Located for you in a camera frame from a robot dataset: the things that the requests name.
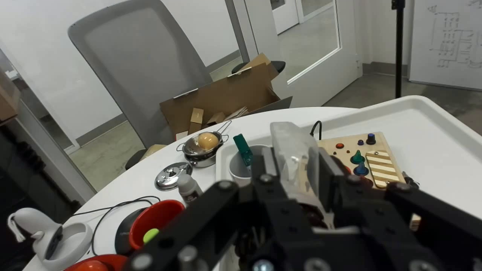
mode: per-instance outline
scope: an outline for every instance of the metal screw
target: metal screw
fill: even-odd
[[[260,178],[263,183],[272,183],[273,181],[273,177],[272,175],[261,175]]]
[[[313,258],[305,262],[305,271],[331,271],[329,262],[320,259],[320,258]]]
[[[397,183],[395,187],[398,190],[403,190],[403,192],[410,192],[412,190],[412,187],[409,184],[404,184],[404,183]]]
[[[139,255],[133,261],[133,268],[135,270],[148,270],[153,265],[153,256],[148,253]]]
[[[198,250],[194,246],[185,247],[178,255],[178,259],[181,262],[194,262],[197,258],[198,258]]]
[[[438,268],[426,261],[412,261],[409,265],[410,271],[438,271]]]
[[[221,187],[222,190],[230,190],[230,189],[233,187],[233,183],[230,183],[230,181],[222,181],[222,183],[219,184],[219,187]]]
[[[275,271],[275,267],[270,261],[260,259],[255,262],[254,271]]]

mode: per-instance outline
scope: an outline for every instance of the black cable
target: black cable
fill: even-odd
[[[313,137],[316,136],[317,127],[320,127],[320,130],[319,130],[319,140],[322,140],[322,139],[323,139],[323,122],[322,122],[322,121],[319,121],[319,122],[314,124],[313,131],[311,131],[311,136],[313,136]]]
[[[136,202],[136,201],[150,199],[150,198],[157,199],[159,202],[162,202],[162,199],[157,198],[157,196],[144,196],[144,198],[138,198],[138,199],[135,199],[135,201],[121,202],[121,204],[114,205],[114,207],[106,207],[106,208],[91,210],[91,211],[85,211],[85,213],[78,213],[78,214],[75,214],[73,217],[87,216],[87,214],[93,214],[93,213],[100,213],[100,211],[106,211],[106,210],[112,210],[112,208],[118,208],[120,205],[121,205],[121,207],[130,205],[130,204],[133,204],[133,202]]]
[[[147,204],[150,204],[150,205],[153,207],[153,202],[150,202],[148,199],[136,199],[136,201],[132,201],[130,204],[138,204],[138,202],[147,202]],[[103,214],[103,217],[100,219],[100,222],[96,225],[94,232],[93,232],[93,240],[91,240],[91,249],[93,249],[93,255],[94,255],[94,256],[99,256],[97,252],[96,252],[96,234],[97,234],[97,231],[100,229],[103,220],[105,220],[114,210],[117,210],[117,208],[120,208],[120,207],[114,207],[112,210],[109,210],[106,214]]]
[[[162,199],[157,198],[157,196],[144,196],[144,198],[138,198],[138,199],[135,199],[135,201],[121,202],[121,204],[114,205],[114,207],[91,210],[91,211],[79,213],[79,214],[75,214],[75,216],[73,216],[73,217],[87,216],[87,214],[100,213],[100,211],[106,211],[106,210],[108,210],[108,213],[103,214],[103,217],[102,217],[100,222],[96,225],[94,232],[93,232],[91,250],[93,250],[93,255],[94,255],[94,256],[99,256],[97,252],[96,252],[96,235],[97,235],[97,231],[99,231],[99,228],[102,226],[103,220],[105,220],[114,210],[117,210],[117,208],[120,208],[120,207],[126,207],[126,205],[132,205],[132,204],[139,204],[139,202],[147,202],[147,204],[150,204],[150,205],[153,207],[154,204],[150,201],[150,198],[151,198],[151,199],[157,199],[159,202],[162,201]]]

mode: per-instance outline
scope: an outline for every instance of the black stand pole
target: black stand pole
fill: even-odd
[[[397,79],[395,98],[403,97],[403,59],[404,59],[404,11],[406,0],[392,0],[392,9],[397,11]]]

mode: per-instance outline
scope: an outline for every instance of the white table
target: white table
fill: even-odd
[[[343,116],[355,112],[355,109],[337,109],[337,107],[305,107],[305,109],[290,109],[290,110],[278,110],[267,112],[260,115],[246,116],[242,119],[236,119],[231,127],[225,131],[225,134],[233,136],[242,134],[248,142],[251,139],[260,139],[270,134],[270,124],[278,121],[290,121],[300,127],[313,125],[317,121],[326,121],[337,116]],[[114,207],[117,204],[133,201],[142,196],[159,196],[162,201],[165,199],[177,199],[181,201],[181,196],[177,190],[171,192],[159,192],[154,187],[156,177],[169,165],[185,162],[183,153],[178,153],[177,148],[186,140],[175,142],[165,150],[156,153],[150,159],[141,162],[133,169],[127,171],[121,177],[118,177],[114,183],[111,183],[105,190],[96,195],[85,207],[79,210],[79,213]],[[194,172],[194,178],[200,183],[203,190],[207,190],[216,183],[215,171],[216,166],[209,169],[197,169]],[[147,204],[133,204],[129,207],[118,208],[109,214],[99,228],[96,238],[96,250],[99,255],[114,255],[115,253],[115,235],[121,225],[121,222],[132,214],[135,210],[141,210],[148,207]],[[99,223],[100,217],[105,213],[96,213],[81,217],[73,217],[67,222],[67,225],[76,222],[90,223],[94,229]],[[40,262],[38,258],[34,258],[31,264],[26,267],[26,271],[44,271],[46,268]]]

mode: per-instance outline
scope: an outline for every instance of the wooden board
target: wooden board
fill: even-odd
[[[329,156],[340,159],[355,175],[355,165],[352,159],[361,151],[365,159],[365,166],[370,171],[365,175],[367,180],[374,183],[374,189],[386,190],[391,183],[406,183],[403,172],[400,171],[395,157],[388,145],[388,140],[382,133],[376,134],[376,145],[368,145],[368,134],[359,134],[352,137],[325,139],[319,142],[320,148],[325,148]]]

